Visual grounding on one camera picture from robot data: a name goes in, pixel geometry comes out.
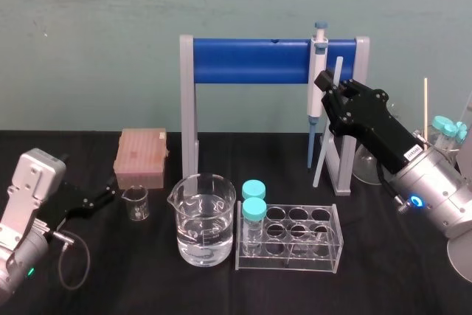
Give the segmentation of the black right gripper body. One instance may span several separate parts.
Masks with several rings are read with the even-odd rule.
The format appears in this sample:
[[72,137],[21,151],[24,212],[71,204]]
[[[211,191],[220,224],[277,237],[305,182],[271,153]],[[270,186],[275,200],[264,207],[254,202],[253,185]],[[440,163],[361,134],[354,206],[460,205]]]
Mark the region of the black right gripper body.
[[423,153],[422,142],[393,118],[377,98],[329,99],[330,131],[356,138],[391,174]]

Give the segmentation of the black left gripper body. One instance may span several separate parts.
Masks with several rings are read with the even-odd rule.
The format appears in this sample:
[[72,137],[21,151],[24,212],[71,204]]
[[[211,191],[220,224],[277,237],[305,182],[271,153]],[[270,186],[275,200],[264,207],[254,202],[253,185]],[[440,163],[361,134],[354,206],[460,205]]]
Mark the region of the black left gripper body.
[[39,220],[48,227],[60,227],[67,220],[86,218],[89,213],[89,195],[84,190],[62,182],[53,195],[39,209]]

